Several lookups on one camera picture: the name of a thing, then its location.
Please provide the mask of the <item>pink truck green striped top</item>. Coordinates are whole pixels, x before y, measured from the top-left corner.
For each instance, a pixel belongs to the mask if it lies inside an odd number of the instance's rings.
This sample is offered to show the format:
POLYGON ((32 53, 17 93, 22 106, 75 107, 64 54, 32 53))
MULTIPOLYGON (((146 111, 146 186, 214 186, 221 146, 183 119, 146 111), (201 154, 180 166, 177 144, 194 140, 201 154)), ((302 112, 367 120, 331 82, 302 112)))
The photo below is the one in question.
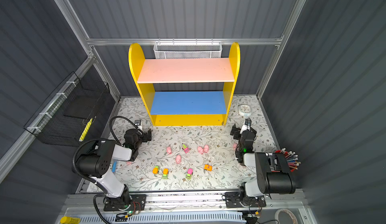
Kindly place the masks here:
POLYGON ((190 149, 186 144, 182 144, 182 149, 185 153, 189 153, 190 149))

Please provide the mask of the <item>orange yellow toy car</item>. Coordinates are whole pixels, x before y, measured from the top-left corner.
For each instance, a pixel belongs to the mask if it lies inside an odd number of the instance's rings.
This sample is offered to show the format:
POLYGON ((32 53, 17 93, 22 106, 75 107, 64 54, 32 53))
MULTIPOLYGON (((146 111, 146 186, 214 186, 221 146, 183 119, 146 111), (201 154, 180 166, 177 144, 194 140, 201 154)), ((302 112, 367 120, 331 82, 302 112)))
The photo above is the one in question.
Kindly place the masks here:
POLYGON ((204 170, 207 170, 207 171, 212 171, 212 166, 211 165, 209 165, 209 164, 205 164, 204 165, 204 170))

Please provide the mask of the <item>green truck pink mixer drum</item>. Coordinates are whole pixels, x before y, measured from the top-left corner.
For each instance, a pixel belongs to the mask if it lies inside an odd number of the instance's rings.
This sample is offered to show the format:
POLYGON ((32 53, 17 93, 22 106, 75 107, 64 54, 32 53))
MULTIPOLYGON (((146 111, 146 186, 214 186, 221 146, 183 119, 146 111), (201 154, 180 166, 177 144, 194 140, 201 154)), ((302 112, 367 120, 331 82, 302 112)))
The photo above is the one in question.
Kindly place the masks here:
POLYGON ((191 180, 192 175, 193 175, 193 170, 192 170, 191 168, 189 168, 189 169, 187 170, 186 179, 187 179, 187 180, 191 180))

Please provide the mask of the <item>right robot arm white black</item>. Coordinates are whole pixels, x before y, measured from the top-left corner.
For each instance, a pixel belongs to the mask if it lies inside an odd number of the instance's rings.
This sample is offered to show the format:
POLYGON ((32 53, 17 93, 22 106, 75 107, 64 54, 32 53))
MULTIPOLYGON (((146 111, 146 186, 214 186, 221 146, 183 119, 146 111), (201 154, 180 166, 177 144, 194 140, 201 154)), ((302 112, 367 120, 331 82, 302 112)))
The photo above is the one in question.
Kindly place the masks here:
POLYGON ((254 152, 253 142, 257 131, 248 124, 242 128, 233 125, 230 135, 238 141, 235 147, 237 162, 245 167, 253 167, 255 176, 243 182, 238 191, 224 194, 227 208, 263 208, 266 206, 266 195, 295 193, 296 184, 283 152, 254 152))

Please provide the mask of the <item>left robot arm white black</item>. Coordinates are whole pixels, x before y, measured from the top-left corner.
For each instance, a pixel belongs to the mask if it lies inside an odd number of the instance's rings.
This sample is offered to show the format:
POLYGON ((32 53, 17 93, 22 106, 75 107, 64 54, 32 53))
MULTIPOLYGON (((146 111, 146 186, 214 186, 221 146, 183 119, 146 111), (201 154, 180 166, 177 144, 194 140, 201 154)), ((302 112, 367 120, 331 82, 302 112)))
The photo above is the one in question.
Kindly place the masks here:
POLYGON ((117 179, 111 161, 134 162, 142 143, 152 140, 152 131, 129 129, 122 145, 115 140, 93 139, 81 144, 72 159, 74 173, 95 184, 104 194, 105 211, 126 210, 134 206, 128 187, 117 179))

